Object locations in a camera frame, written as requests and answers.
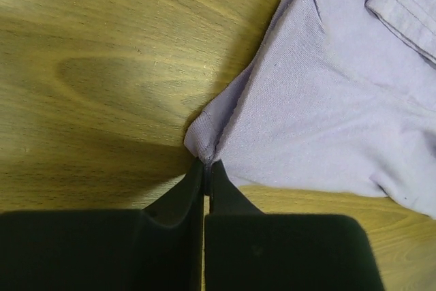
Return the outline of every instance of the wooden surface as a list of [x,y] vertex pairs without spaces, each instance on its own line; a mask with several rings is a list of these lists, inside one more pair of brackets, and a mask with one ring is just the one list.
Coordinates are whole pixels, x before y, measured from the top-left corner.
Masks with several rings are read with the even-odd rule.
[[[278,0],[0,0],[0,211],[141,207],[254,55]],[[388,199],[246,187],[367,229],[389,290],[436,290],[436,223]]]

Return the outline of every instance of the wooden table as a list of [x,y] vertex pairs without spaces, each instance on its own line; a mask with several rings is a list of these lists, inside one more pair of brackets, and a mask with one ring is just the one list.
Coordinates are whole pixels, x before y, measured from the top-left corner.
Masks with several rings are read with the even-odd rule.
[[[279,0],[0,0],[0,210],[142,207],[250,61]],[[436,222],[389,199],[245,187],[268,212],[346,213],[389,290],[436,290]]]

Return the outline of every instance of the fabric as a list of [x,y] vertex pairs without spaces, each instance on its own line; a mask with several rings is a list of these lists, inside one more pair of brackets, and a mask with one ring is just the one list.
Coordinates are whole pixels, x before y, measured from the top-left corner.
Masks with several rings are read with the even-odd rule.
[[436,218],[436,71],[366,1],[282,0],[187,148],[237,186],[390,196]]
[[369,0],[367,7],[407,45],[436,63],[436,0]]

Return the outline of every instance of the folded fabric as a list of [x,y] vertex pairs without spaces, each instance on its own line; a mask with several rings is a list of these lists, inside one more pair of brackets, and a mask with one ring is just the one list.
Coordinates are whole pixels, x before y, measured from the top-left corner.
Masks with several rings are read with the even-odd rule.
[[187,148],[236,185],[388,195],[436,218],[436,71],[365,1],[282,0]]
[[436,0],[368,0],[386,26],[436,63]]

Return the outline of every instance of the brown wood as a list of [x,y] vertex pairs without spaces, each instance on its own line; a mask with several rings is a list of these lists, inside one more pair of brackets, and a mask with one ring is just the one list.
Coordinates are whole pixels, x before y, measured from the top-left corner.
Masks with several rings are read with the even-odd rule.
[[[256,52],[279,0],[0,0],[0,211],[138,208]],[[436,223],[388,199],[244,188],[266,211],[347,213],[390,290],[436,290]]]

